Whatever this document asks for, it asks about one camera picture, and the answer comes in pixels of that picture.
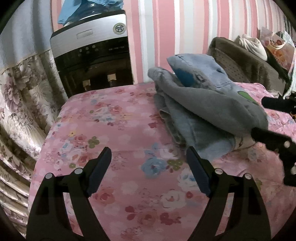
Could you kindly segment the pink floral bed sheet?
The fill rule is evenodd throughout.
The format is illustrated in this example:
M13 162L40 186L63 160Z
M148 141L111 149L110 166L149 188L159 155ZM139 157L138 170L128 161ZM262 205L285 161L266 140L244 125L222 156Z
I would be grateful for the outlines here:
M39 154L29 210L46 173L68 175L98 157L112 161L90 203L111 240L188 240L208 198L201 193L154 105L154 84L90 91L71 97ZM264 200L271 234L295 208L295 188L283 184L277 154L257 143L212 162L229 175L250 173Z

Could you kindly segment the pink floral gift bag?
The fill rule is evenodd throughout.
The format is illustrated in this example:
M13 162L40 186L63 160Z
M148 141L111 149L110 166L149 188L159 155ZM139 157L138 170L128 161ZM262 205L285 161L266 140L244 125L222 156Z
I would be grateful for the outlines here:
M261 28L259 40L290 75L294 66L295 47L265 27Z

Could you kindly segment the blue denim jacket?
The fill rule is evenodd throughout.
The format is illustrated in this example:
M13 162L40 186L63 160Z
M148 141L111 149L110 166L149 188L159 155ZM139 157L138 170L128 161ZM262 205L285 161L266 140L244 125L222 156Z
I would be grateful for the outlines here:
M213 161L252 146L253 128L268 128L263 108L213 57L178 54L167 61L170 70L152 67L147 74L155 84L159 114L179 145Z

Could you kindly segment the white quilted blanket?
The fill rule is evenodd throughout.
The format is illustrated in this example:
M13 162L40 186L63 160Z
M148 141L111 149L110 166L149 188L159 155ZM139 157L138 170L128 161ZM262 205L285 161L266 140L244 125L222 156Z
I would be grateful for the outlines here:
M293 59L292 59L292 66L291 70L289 71L289 77L291 80L291 84L288 88L288 90L285 92L283 95L283 99L286 99L288 96L292 94L292 92L295 92L295 44L292 41L292 37L289 35L287 31L283 32L283 39L286 41L286 43L290 44L294 48L294 53L293 53Z

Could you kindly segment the floral blue curtain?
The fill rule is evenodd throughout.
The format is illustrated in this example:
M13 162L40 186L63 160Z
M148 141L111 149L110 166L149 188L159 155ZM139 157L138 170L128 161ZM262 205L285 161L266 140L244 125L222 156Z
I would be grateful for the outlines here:
M1 216L24 237L34 167L67 100L50 47L55 1L1 1Z

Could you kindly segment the white folded garment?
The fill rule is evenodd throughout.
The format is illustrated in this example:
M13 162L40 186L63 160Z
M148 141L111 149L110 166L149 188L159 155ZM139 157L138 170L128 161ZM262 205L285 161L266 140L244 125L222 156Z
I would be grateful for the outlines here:
M250 53L256 55L264 61L267 61L266 50L259 39L250 37L247 34L243 34L241 37L238 37L236 42Z

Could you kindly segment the silver black water dispenser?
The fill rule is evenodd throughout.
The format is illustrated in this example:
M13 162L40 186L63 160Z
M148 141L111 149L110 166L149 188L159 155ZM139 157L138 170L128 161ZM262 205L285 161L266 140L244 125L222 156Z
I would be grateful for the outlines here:
M67 25L53 32L50 45L68 97L133 84L124 10Z

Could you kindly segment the brown blanket covered furniture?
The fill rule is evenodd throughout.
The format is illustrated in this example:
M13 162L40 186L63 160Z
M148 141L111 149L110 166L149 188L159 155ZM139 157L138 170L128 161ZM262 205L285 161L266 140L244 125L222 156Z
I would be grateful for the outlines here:
M281 95L289 86L266 61L226 38L215 37L207 54L215 59L234 82L260 83L267 90L277 91Z

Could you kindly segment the blue cloth cover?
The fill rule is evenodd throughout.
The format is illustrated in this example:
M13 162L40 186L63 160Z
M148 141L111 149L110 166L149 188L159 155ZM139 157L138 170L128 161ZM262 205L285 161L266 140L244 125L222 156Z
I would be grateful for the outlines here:
M68 22L76 22L82 18L119 11L123 1L64 1L58 18L58 24L65 26Z

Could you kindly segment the black garment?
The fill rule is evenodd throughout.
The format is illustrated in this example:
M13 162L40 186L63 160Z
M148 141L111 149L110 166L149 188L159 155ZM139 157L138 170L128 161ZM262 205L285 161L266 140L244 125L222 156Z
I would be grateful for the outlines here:
M290 77L288 76L287 70L281 67L281 65L278 63L278 61L276 60L276 58L268 48L264 47L264 49L267 55L267 63L278 72L278 75L280 76L280 78L282 78L286 82L286 84L290 85L291 80L290 80Z

